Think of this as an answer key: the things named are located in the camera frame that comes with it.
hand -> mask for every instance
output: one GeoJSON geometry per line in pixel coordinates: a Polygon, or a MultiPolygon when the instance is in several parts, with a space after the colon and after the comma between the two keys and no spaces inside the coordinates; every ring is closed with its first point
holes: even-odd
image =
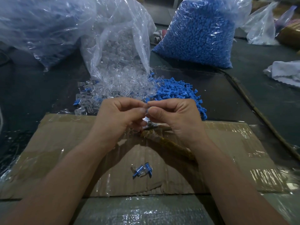
{"type": "Polygon", "coordinates": [[[128,127],[140,131],[147,125],[142,120],[147,108],[146,103],[132,98],[104,99],[87,140],[110,151],[128,127]]]}
{"type": "Polygon", "coordinates": [[[166,99],[150,101],[148,105],[148,118],[153,122],[167,123],[187,147],[208,139],[194,100],[166,99]]]}

cardboard sheet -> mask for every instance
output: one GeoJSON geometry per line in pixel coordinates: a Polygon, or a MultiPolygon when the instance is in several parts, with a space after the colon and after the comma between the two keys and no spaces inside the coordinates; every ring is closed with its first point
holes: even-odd
{"type": "MultiPolygon", "coordinates": [[[[30,190],[91,129],[95,116],[47,114],[26,149],[0,183],[1,199],[19,199],[30,190]]],[[[261,142],[246,123],[205,121],[210,138],[238,166],[261,192],[285,192],[288,187],[261,142]]],[[[163,137],[181,144],[172,132],[163,137]]],[[[208,193],[197,164],[170,149],[146,140],[130,131],[103,158],[88,187],[86,196],[124,196],[150,194],[208,193]],[[149,162],[148,175],[132,178],[131,166],[149,162]]]]}

right hand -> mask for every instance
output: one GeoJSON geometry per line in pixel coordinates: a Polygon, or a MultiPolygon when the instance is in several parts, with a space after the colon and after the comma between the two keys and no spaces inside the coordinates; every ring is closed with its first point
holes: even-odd
{"type": "Polygon", "coordinates": [[[166,99],[150,101],[148,105],[148,118],[152,122],[168,124],[187,147],[208,139],[194,100],[166,99]]]}

forearm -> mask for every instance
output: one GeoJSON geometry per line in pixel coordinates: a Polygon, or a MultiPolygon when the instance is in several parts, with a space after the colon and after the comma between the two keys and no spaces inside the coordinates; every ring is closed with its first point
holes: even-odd
{"type": "Polygon", "coordinates": [[[226,224],[288,224],[211,140],[191,150],[226,224]]]}
{"type": "Polygon", "coordinates": [[[20,201],[5,224],[68,224],[104,151],[85,142],[70,151],[28,197],[20,201]]]}

plastic bag of blue parts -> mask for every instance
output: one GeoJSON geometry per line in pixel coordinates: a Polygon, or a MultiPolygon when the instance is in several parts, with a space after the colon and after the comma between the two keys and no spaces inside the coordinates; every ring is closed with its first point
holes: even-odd
{"type": "Polygon", "coordinates": [[[47,71],[70,55],[96,19],[95,0],[0,0],[0,41],[47,71]]]}
{"type": "Polygon", "coordinates": [[[230,68],[235,28],[250,11],[251,0],[183,0],[153,51],[168,58],[230,68]]]}

